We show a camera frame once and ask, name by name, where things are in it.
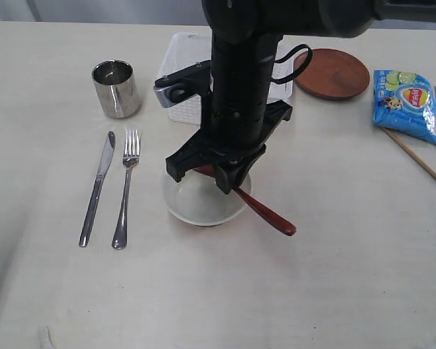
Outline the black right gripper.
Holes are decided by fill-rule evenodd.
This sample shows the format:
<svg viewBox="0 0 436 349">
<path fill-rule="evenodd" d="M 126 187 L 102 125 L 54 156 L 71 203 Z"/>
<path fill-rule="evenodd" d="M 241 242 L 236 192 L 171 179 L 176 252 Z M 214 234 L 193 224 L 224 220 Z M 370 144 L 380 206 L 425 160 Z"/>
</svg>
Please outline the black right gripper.
<svg viewBox="0 0 436 349">
<path fill-rule="evenodd" d="M 198 130 L 178 151 L 166 158 L 166 172 L 180 182 L 186 172 L 203 165 L 211 165 L 217 187 L 229 194 L 240 187 L 255 162 L 265 153 L 266 142 L 282 121 L 289 121 L 292 106 L 279 100 L 266 105 L 262 132 L 256 145 L 249 149 L 233 149 L 217 145 Z"/>
</svg>

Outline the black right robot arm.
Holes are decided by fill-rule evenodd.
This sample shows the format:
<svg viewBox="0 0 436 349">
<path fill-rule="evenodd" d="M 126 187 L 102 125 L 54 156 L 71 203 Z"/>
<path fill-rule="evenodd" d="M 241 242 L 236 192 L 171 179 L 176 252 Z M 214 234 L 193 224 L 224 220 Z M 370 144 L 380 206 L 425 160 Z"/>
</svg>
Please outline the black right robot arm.
<svg viewBox="0 0 436 349">
<path fill-rule="evenodd" d="M 267 100 L 271 84 L 290 82 L 308 66 L 273 77 L 285 35 L 353 38 L 376 20 L 436 23 L 436 1 L 204 1 L 202 8 L 210 59 L 157 79 L 154 90 L 165 108 L 201 99 L 200 129 L 166 159 L 167 173 L 180 181 L 209 165 L 223 193 L 242 184 L 266 140 L 291 117 L 289 104 Z"/>
</svg>

